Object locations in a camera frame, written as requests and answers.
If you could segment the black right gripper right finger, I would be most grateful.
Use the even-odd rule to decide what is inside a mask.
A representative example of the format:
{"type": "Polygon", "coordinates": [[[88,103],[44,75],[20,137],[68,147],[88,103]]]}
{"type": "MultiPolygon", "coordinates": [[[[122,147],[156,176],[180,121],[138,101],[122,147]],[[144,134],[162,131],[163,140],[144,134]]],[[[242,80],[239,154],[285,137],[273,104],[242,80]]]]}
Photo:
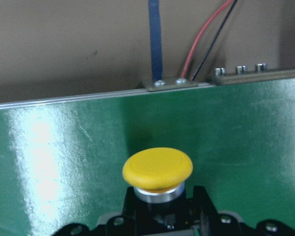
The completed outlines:
{"type": "Polygon", "coordinates": [[[267,219],[252,228],[231,213],[218,212],[203,186],[194,186],[193,204],[196,236],[295,236],[295,229],[281,221],[267,219]]]}

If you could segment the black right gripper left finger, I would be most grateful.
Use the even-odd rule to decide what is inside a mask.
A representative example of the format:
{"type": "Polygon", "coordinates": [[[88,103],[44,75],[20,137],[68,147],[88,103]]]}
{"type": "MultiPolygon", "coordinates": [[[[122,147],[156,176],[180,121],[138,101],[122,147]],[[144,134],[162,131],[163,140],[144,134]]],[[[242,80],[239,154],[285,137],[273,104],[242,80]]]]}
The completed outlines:
{"type": "Polygon", "coordinates": [[[112,216],[105,223],[94,229],[80,223],[70,223],[57,230],[55,236],[136,236],[137,222],[135,210],[135,193],[133,187],[126,190],[122,212],[112,216]]]}

